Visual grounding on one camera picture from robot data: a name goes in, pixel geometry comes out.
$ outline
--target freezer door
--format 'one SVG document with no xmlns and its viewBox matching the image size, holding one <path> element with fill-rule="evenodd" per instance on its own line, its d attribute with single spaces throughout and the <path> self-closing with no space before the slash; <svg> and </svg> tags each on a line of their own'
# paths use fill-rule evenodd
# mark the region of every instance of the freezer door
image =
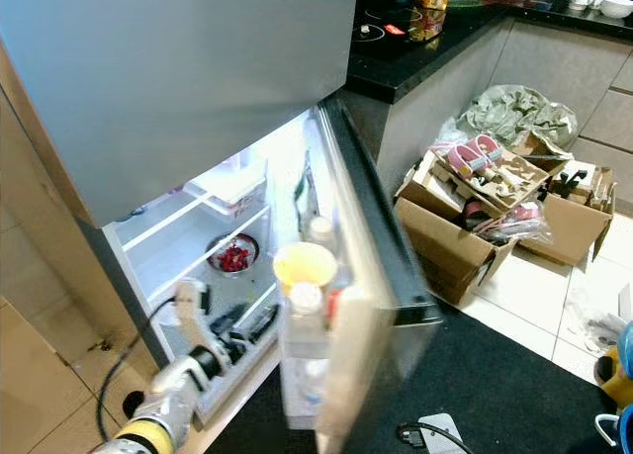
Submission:
<svg viewBox="0 0 633 454">
<path fill-rule="evenodd" d="M 0 0 L 0 38 L 48 173 L 102 227 L 342 86 L 354 2 Z"/>
<path fill-rule="evenodd" d="M 441 318 L 346 108 L 329 97 L 317 114 L 355 289 L 338 299 L 315 429 L 320 452 L 362 453 Z M 285 347 L 282 333 L 283 383 Z"/>
</svg>

